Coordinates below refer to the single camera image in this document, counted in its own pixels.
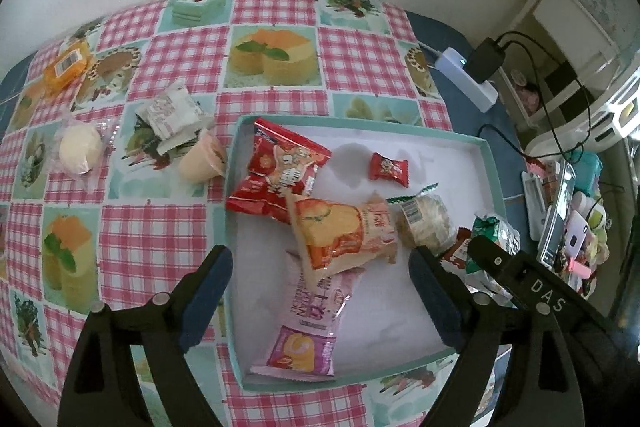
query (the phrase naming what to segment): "red wrapper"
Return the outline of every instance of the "red wrapper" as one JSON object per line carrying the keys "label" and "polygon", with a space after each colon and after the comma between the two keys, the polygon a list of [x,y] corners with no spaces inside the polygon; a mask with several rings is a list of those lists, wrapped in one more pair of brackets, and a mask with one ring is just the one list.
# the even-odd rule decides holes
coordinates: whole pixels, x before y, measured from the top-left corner
{"label": "red wrapper", "polygon": [[402,187],[409,186],[409,162],[407,160],[390,160],[384,156],[373,153],[369,164],[370,180],[392,180]]}
{"label": "red wrapper", "polygon": [[308,196],[316,173],[331,158],[331,151],[263,118],[255,121],[254,155],[248,176],[226,198],[236,212],[275,217],[289,222],[284,191]]}

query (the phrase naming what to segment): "purple snack package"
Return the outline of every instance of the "purple snack package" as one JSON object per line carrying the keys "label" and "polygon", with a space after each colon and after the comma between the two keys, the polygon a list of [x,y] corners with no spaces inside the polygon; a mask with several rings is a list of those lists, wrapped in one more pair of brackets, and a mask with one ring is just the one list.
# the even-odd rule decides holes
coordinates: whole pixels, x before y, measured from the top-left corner
{"label": "purple snack package", "polygon": [[287,255],[288,277],[280,328],[266,356],[251,367],[256,375],[290,380],[331,380],[334,346],[342,311],[364,268],[352,268],[306,288],[300,259]]}

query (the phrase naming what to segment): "table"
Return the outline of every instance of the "table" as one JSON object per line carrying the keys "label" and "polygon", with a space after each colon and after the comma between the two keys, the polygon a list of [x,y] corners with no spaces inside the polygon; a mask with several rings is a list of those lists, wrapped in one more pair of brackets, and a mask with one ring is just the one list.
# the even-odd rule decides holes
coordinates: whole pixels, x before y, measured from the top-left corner
{"label": "table", "polygon": [[[135,108],[183,78],[194,99],[215,113],[216,133],[227,145],[238,117],[251,112],[386,119],[467,134],[491,121],[513,136],[500,104],[482,115],[437,71],[430,82],[414,30],[435,48],[470,51],[448,26],[373,0],[154,0],[81,26],[9,73],[0,84],[0,100],[21,95],[0,107],[6,252],[0,351],[9,368],[53,407],[49,417],[54,418],[88,304],[99,298],[120,309],[171,291],[216,242],[213,220],[222,209],[222,184],[185,186],[175,172],[176,153],[142,155],[146,129]],[[37,87],[43,69],[78,39],[94,54],[89,73],[53,102],[44,100]],[[283,66],[264,52],[248,60],[236,49],[247,41],[260,43],[261,50],[277,48],[280,57],[289,51],[296,60],[285,53]],[[34,167],[38,154],[50,155],[70,110],[81,121],[120,125],[113,150],[96,167],[100,176],[92,192],[55,165]],[[524,162],[486,138],[505,196],[520,194]],[[527,236],[523,201],[508,205],[508,217]],[[66,237],[60,248],[74,237],[86,238],[76,245],[82,250],[76,255],[95,264],[79,262],[90,268],[72,279],[47,257],[50,234]],[[33,328],[27,332],[29,321],[35,336]],[[258,395],[236,384],[225,331],[216,311],[203,343],[186,358],[228,425],[419,425],[455,359],[339,389]],[[143,352],[132,352],[152,417],[165,425]]]}

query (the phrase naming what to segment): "blue table surface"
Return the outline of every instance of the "blue table surface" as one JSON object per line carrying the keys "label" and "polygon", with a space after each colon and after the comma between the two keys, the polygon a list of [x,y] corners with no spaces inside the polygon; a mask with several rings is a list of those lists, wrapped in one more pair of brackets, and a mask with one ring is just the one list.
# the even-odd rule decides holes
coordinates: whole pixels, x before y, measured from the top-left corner
{"label": "blue table surface", "polygon": [[[465,36],[450,26],[412,12],[407,12],[407,14],[415,36],[420,42],[428,44],[439,51],[444,51],[446,48],[454,48],[464,57],[468,56],[472,51],[473,47]],[[2,83],[0,83],[0,102],[20,92],[27,78],[27,70],[32,58],[33,55],[26,57],[7,73]],[[431,76],[444,102],[447,104],[449,118],[456,133],[475,136],[483,123],[492,123],[517,143],[515,127],[499,100],[489,111],[482,113],[446,76],[436,70],[431,70]],[[4,132],[9,126],[9,121],[17,102],[18,98],[15,98],[0,105],[0,139],[4,137]],[[503,196],[509,198],[510,196],[522,194],[520,173],[526,170],[524,159],[491,130],[483,131],[482,138],[487,140],[494,154]],[[527,209],[524,198],[506,201],[506,207],[506,217],[509,223],[520,232],[521,248],[530,253],[535,253],[536,244],[529,237]]]}

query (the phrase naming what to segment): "tray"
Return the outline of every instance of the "tray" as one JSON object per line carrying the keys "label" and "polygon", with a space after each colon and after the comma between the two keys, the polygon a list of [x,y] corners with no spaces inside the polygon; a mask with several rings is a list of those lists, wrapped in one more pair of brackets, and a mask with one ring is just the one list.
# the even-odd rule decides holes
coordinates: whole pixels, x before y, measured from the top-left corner
{"label": "tray", "polygon": [[[404,124],[322,116],[242,117],[229,153],[225,199],[246,175],[254,121],[259,116],[332,150],[332,159],[318,172],[316,197],[357,204],[374,190],[390,198],[415,194],[437,182],[434,194],[442,198],[457,226],[470,228],[475,212],[482,209],[506,215],[494,158],[485,140]],[[370,182],[372,152],[407,158],[409,188]],[[217,214],[216,242],[234,253],[225,315],[232,367],[243,389],[268,393],[327,389],[394,375],[453,353],[440,340],[409,279],[409,251],[401,247],[397,264],[375,259],[365,265],[367,271],[345,308],[337,335],[334,380],[310,383],[250,374],[249,367],[263,356],[278,328],[285,249],[297,247],[289,225],[221,208]]]}

